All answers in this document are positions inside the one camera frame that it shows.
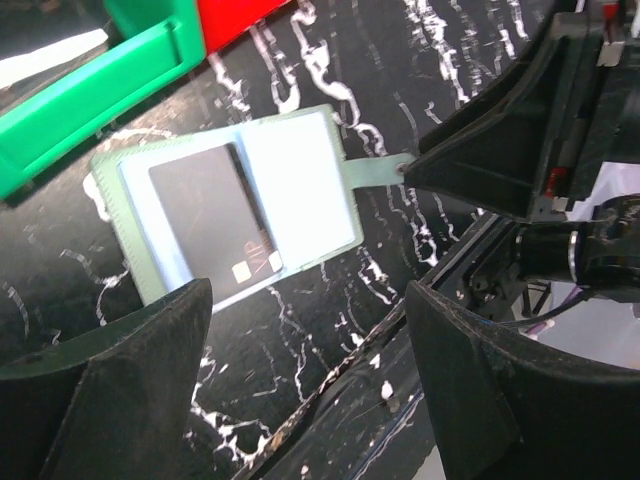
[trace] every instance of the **cable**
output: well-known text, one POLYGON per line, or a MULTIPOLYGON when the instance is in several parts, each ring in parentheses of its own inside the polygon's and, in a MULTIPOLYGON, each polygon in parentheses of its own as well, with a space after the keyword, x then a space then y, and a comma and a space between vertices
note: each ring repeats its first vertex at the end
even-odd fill
POLYGON ((567 302, 563 303, 559 307, 556 307, 556 308, 554 308, 552 310, 549 310, 544 315, 539 315, 539 316, 534 317, 534 318, 528 318, 526 320, 516 320, 514 322, 502 322, 502 323, 497 323, 496 322, 496 325, 500 325, 502 327, 508 327, 508 328, 520 328, 520 327, 528 327, 528 326, 531 326, 531 325, 536 325, 536 324, 538 324, 540 322, 544 322, 545 320, 550 320, 552 318, 555 318, 558 315, 560 315, 561 313, 566 312, 567 310, 575 307, 576 305, 578 305, 578 304, 580 304, 582 302, 586 302, 592 296, 593 296, 593 294, 591 292, 587 292, 585 290, 582 290, 575 297, 571 298, 570 300, 568 300, 567 302))

